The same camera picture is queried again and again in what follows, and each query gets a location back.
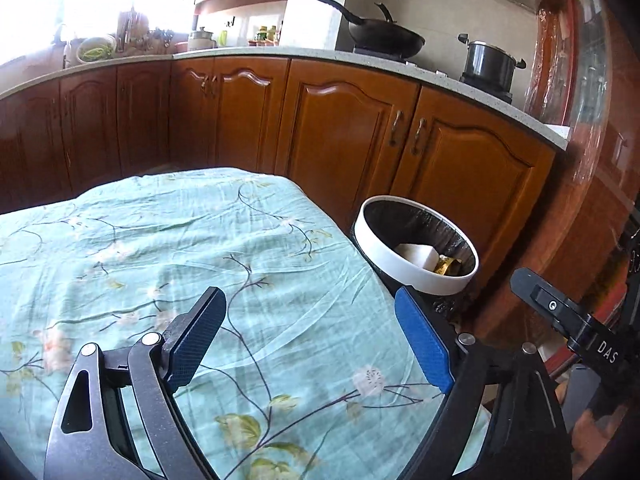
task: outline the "bowl of vegetables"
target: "bowl of vegetables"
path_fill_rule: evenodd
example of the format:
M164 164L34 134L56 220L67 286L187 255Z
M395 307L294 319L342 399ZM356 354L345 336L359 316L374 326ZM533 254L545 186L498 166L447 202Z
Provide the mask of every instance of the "bowl of vegetables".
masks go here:
M76 58L80 64L111 59L116 47L116 40L113 36L97 36L87 38L78 46Z

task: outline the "black wok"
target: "black wok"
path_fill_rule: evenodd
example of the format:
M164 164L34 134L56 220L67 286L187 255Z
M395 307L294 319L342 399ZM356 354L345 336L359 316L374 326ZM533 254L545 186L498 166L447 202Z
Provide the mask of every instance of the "black wok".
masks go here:
M383 4L376 5L382 10L386 21L356 16L335 0L318 1L340 10L349 22L349 34L357 48L407 58L418 54L424 46L424 38L407 28L396 25Z

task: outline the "countertop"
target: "countertop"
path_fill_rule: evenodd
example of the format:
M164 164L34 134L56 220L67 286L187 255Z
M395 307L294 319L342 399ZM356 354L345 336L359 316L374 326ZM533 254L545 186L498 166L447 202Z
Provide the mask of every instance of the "countertop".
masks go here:
M216 48L210 50L197 50L194 52L185 52L183 54L166 54L160 56L131 56L121 57L118 59L108 59L105 61L97 61L94 63L88 63L80 66L59 70L50 74L32 79L24 82L18 86L6 90L0 93L0 100L9 97L9 95L24 90L30 86L49 81L51 79L59 78L62 76L73 75L76 73L84 72L85 70L93 70L95 68L102 68L108 66L115 66L120 64L129 64L145 61L158 61L158 60L171 60L171 59L190 59L193 57L210 57L210 56L282 56L282 57L301 57L310 59L322 59L327 61L337 61L348 63L352 65L365 66L368 68L382 70L388 73L395 73L401 76L409 77L425 84L443 88L447 91L454 92L461 96L464 96L472 101L475 101L485 107L491 108L496 112L508 117L526 129L532 131L534 134L539 135L547 142L551 143L560 150L565 150L567 146L567 139L560 136L555 131L551 130L548 126L545 126L540 121L527 115L516 107L510 104L500 101L500 99L493 97L473 86L469 86L465 83L461 83L455 79L437 75L435 72L422 69L411 64L402 64L395 61L386 59L380 59L373 56L364 56L363 54L353 54L351 52L342 52L339 50L321 50L311 48L299 48L288 46L248 46L248 47L229 47L229 48Z

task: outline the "screw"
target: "screw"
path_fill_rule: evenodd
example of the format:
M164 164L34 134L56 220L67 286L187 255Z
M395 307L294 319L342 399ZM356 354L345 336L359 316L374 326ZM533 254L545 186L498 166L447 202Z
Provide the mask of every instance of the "screw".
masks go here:
M522 351L525 354L533 355L538 351L538 349L533 343L526 342L522 343Z
M458 336L458 341L460 341L464 346L471 346L475 344L476 338L474 337L473 334L468 334L466 332L463 332Z
M153 346L160 341L160 334L158 332L148 332L142 336L142 344L147 346Z
M95 343L87 343L86 345L84 345L81 349L80 349L80 353L87 357L89 355L91 355L92 353L94 353L97 350L97 346L95 345Z

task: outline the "lower cabinet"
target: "lower cabinet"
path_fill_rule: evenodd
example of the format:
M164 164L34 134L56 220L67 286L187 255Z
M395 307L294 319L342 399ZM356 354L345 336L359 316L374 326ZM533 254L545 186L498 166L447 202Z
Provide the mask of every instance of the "lower cabinet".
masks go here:
M60 80L62 136L75 194L122 177L116 122L116 67Z
M288 67L283 58L216 59L210 166L274 172Z
M320 61L291 61L276 173L347 232L362 201L389 192L419 85Z
M171 68L169 158L182 170L207 167L214 129L214 58L181 59Z
M0 102L0 212L72 196L58 85L48 81Z
M118 67L118 144L122 176L169 162L170 61Z
M495 113L422 88L391 193L439 211L469 236L481 288L529 217L554 155Z

